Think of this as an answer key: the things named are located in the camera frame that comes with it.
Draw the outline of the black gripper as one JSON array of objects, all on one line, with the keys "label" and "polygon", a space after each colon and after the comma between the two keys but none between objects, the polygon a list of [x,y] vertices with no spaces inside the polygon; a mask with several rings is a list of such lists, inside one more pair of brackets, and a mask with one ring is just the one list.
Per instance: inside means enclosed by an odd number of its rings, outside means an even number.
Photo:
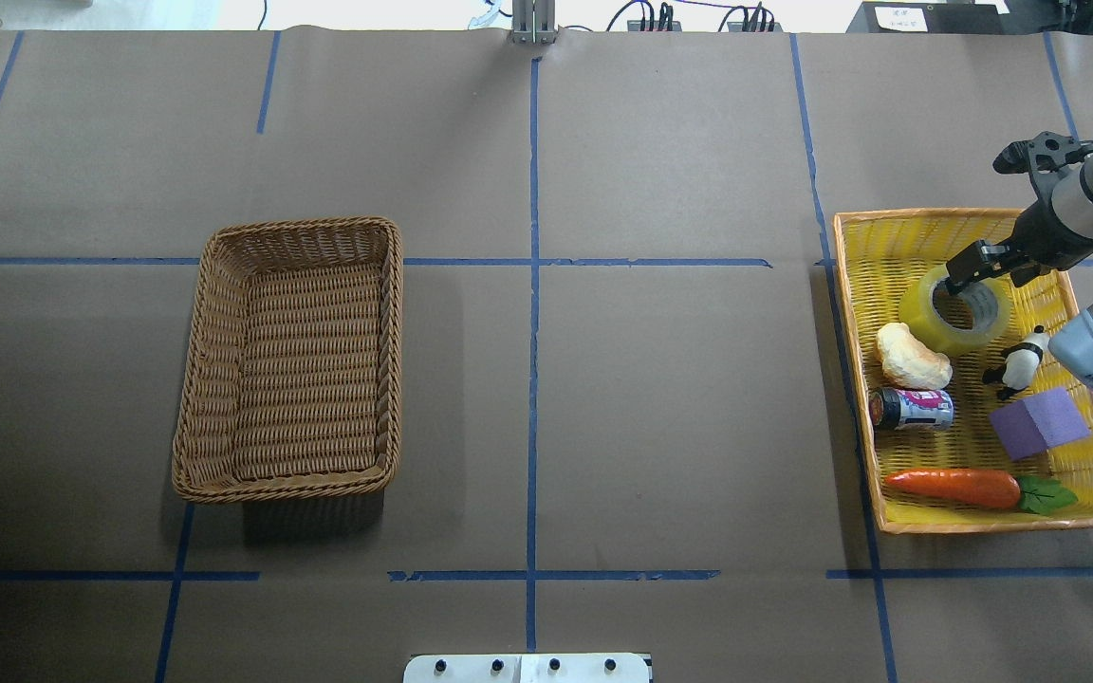
[{"label": "black gripper", "polygon": [[976,239],[947,261],[947,293],[957,295],[972,284],[1010,276],[1014,286],[1026,286],[1054,269],[1065,271],[1093,255],[1093,239],[1063,225],[1049,200],[1037,199],[1019,213],[999,260],[997,245]]}]

